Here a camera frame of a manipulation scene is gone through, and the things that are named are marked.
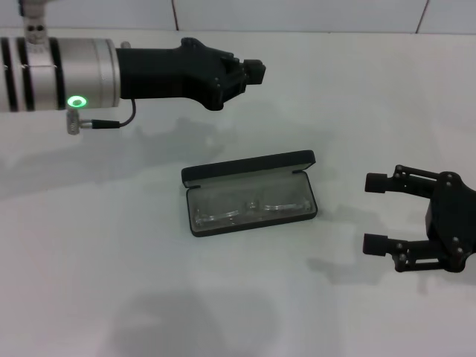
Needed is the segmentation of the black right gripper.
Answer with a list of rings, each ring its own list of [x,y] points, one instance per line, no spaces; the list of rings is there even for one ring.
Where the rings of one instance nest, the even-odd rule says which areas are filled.
[[[475,253],[475,191],[453,172],[433,173],[396,165],[392,176],[368,173],[368,193],[397,192],[430,199],[426,230],[432,241],[404,241],[365,234],[366,255],[392,256],[397,272],[446,270],[459,273]]]

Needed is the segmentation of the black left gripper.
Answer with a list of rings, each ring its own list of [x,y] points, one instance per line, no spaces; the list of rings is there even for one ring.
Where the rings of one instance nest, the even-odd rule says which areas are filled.
[[[258,59],[230,57],[194,38],[172,49],[118,48],[122,99],[187,98],[210,111],[222,110],[248,85],[263,82],[266,67]]]

